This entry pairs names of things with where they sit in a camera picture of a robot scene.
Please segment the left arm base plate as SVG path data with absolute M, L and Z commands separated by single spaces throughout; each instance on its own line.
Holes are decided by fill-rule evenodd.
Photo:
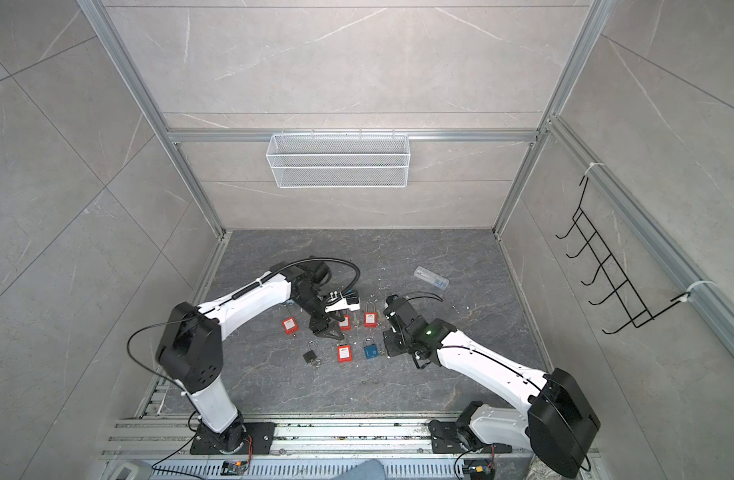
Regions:
M 274 438 L 276 424 L 273 422 L 244 422 L 241 426 L 231 425 L 223 433 L 215 433 L 205 424 L 197 427 L 192 441 L 191 455 L 234 455 L 268 454 Z

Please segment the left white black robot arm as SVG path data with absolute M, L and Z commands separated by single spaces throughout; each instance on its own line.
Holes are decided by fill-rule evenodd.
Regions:
M 250 446 L 243 416 L 222 380 L 223 342 L 266 310 L 292 302 L 309 315 L 314 336 L 342 340 L 343 312 L 359 308 L 356 284 L 361 276 L 353 262 L 310 256 L 277 263 L 249 284 L 216 300 L 176 305 L 165 322 L 144 326 L 126 342 L 127 356 L 137 366 L 175 385 L 187 397 L 200 424 L 195 437 L 221 454 Z M 161 373 L 132 353 L 133 339 L 146 330 L 163 329 L 155 362 Z

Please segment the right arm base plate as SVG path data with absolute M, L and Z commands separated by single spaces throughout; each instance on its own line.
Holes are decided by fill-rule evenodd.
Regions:
M 432 451 L 435 454 L 489 451 L 495 454 L 512 453 L 513 447 L 501 443 L 479 440 L 468 427 L 458 427 L 455 422 L 433 419 L 428 423 Z

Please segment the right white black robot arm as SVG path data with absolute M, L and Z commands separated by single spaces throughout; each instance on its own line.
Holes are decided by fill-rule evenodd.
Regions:
M 427 321 L 413 306 L 414 295 L 387 297 L 383 333 L 388 356 L 411 356 L 423 370 L 436 365 L 458 372 L 505 400 L 513 413 L 501 416 L 481 401 L 471 402 L 455 423 L 454 439 L 469 451 L 492 444 L 529 449 L 557 474 L 574 478 L 587 471 L 588 452 L 601 421 L 576 379 L 555 368 L 547 373 L 512 361 L 477 343 L 453 324 Z

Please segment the red padlock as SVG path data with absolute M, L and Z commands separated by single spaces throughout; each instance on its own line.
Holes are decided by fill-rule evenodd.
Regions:
M 299 331 L 299 325 L 291 306 L 286 304 L 285 309 L 287 311 L 287 316 L 282 321 L 283 329 L 288 336 L 295 337 Z
M 339 363 L 349 363 L 353 361 L 352 348 L 348 344 L 338 345 L 336 347 L 336 357 Z
M 365 328 L 376 328 L 379 322 L 378 305 L 375 300 L 366 303 L 363 325 Z
M 352 329 L 352 321 L 350 315 L 344 315 L 338 322 L 339 329 L 342 332 L 350 331 Z

